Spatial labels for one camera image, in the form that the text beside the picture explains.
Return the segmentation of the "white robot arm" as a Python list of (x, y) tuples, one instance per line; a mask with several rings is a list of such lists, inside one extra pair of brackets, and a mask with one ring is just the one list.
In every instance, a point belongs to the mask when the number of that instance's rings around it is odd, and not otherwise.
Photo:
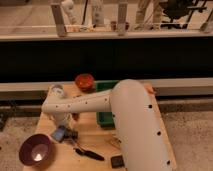
[(142, 83), (126, 79), (112, 89), (80, 97), (63, 93), (62, 87), (52, 87), (42, 112), (56, 116), (111, 112), (127, 171), (173, 171), (176, 163), (162, 117)]

